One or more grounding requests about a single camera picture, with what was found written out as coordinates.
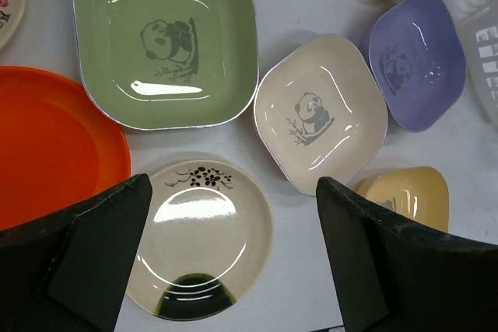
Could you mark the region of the cream square panda plate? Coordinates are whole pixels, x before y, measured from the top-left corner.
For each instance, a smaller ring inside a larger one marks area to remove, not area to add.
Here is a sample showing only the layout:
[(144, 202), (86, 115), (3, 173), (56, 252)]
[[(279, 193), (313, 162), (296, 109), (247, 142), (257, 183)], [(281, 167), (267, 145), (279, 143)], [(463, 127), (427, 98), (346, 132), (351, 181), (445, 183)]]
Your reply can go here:
[(266, 73), (254, 124), (287, 180), (314, 196), (321, 177), (347, 184), (377, 155), (388, 110), (358, 48), (323, 34)]

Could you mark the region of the yellow square plate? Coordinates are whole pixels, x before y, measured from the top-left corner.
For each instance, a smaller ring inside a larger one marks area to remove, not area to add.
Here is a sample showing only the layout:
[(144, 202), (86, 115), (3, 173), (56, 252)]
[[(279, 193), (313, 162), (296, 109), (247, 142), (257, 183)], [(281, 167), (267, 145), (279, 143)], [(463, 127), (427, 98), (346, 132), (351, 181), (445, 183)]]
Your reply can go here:
[(356, 193), (420, 224), (447, 232), (449, 190), (436, 169), (421, 166), (384, 172), (365, 179)]

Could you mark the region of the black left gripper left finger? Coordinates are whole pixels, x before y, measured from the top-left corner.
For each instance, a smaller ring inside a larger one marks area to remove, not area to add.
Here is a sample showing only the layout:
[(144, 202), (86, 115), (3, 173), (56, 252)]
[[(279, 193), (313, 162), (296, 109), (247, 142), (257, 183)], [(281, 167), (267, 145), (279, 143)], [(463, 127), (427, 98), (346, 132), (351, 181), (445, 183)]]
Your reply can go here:
[(3, 331), (112, 331), (153, 189), (137, 174), (1, 231)]

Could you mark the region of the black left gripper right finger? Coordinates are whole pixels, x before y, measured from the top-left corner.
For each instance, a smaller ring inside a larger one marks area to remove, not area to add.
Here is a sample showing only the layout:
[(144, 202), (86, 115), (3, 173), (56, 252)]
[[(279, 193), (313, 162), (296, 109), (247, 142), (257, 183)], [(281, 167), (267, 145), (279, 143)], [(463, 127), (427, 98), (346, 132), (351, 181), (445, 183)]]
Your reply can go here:
[(495, 331), (497, 247), (431, 229), (331, 177), (317, 212), (347, 331)]

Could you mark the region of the green square panda plate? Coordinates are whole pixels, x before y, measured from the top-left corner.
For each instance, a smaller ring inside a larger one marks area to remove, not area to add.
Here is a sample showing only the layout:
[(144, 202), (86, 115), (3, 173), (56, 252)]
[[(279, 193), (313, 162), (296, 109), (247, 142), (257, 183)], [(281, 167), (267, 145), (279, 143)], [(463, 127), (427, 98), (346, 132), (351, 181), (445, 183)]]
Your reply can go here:
[(253, 0), (72, 0), (79, 74), (127, 128), (205, 128), (240, 116), (259, 79)]

